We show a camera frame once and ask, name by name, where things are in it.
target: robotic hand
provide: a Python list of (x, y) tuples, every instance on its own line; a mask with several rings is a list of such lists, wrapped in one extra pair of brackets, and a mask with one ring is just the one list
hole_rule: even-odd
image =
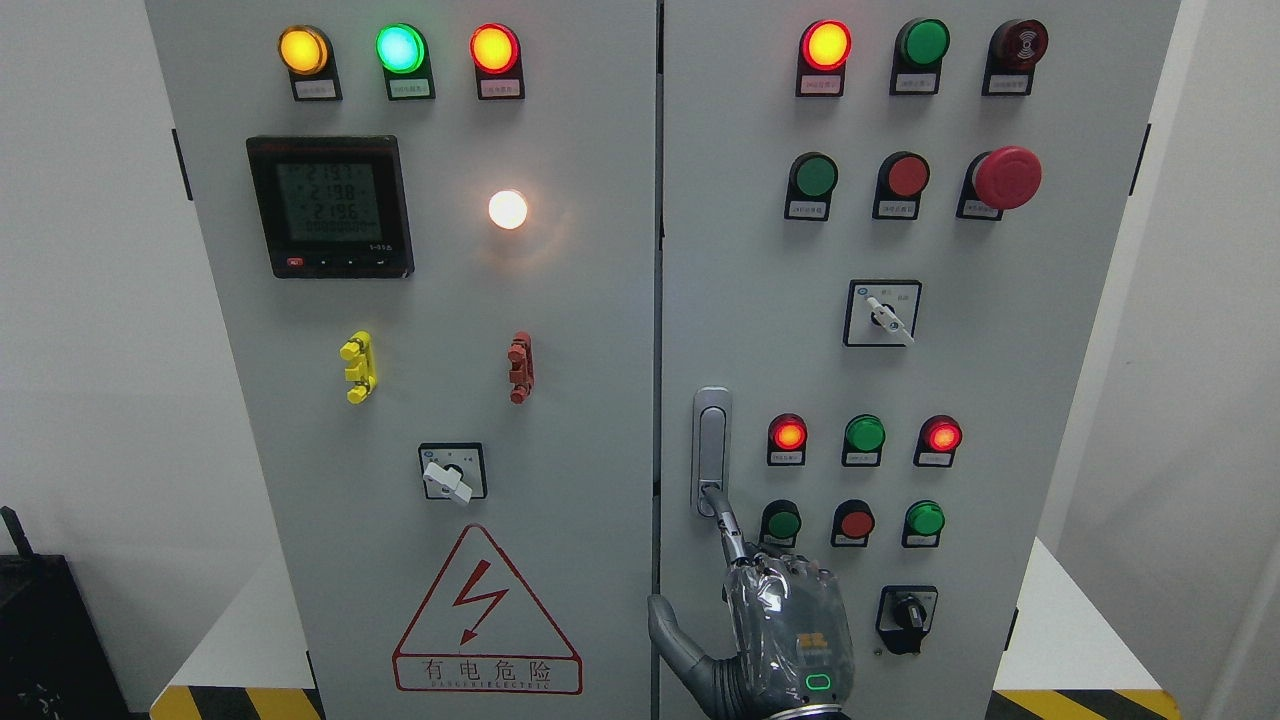
[(649, 638), (712, 720), (849, 720), (854, 651), (836, 575), (801, 555), (748, 548), (719, 488), (708, 488), (728, 573), (724, 594), (739, 652), (713, 660), (680, 629), (667, 598), (649, 596)]

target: yellow black hazard stripe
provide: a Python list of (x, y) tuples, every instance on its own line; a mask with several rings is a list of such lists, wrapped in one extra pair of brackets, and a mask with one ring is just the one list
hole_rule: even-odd
[(987, 720), (1181, 720), (1164, 691), (1001, 691)]
[[(324, 720), (312, 689), (170, 685), (151, 720)], [(1002, 691), (987, 720), (1181, 720), (1162, 691)]]
[(312, 689), (169, 685), (151, 720), (324, 720), (324, 710)]

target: red push button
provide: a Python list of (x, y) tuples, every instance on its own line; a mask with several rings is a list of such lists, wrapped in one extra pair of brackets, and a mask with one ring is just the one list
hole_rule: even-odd
[(840, 521), (841, 534), (849, 538), (865, 538), (874, 529), (876, 519), (872, 518), (870, 512), (861, 510), (845, 515), (845, 519)]
[(899, 197), (913, 197), (929, 184), (929, 167), (915, 155), (908, 155), (888, 169), (888, 188)]
[(1021, 208), (1039, 190), (1039, 158), (1025, 147), (1009, 145), (982, 159), (973, 172), (973, 190), (996, 210)]

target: red indicator light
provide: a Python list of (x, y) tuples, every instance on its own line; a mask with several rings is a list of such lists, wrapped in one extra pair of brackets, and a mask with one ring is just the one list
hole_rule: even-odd
[(924, 442), (933, 452), (951, 452), (960, 446), (961, 439), (964, 434), (960, 432), (960, 425), (950, 418), (931, 420), (924, 427)]
[(854, 37), (840, 20), (818, 20), (809, 26), (800, 41), (804, 61), (815, 70), (835, 70), (849, 59)]
[(799, 450), (809, 437), (804, 420), (795, 415), (781, 415), (769, 428), (769, 438), (780, 450)]
[(485, 23), (471, 33), (471, 60), (481, 70), (500, 76), (516, 67), (520, 59), (520, 41), (504, 24)]

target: white indicator light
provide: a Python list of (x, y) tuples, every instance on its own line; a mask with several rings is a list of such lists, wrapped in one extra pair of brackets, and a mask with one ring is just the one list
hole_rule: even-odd
[(489, 219), (504, 231), (525, 224), (527, 217), (529, 202), (517, 190), (499, 190), (489, 199)]

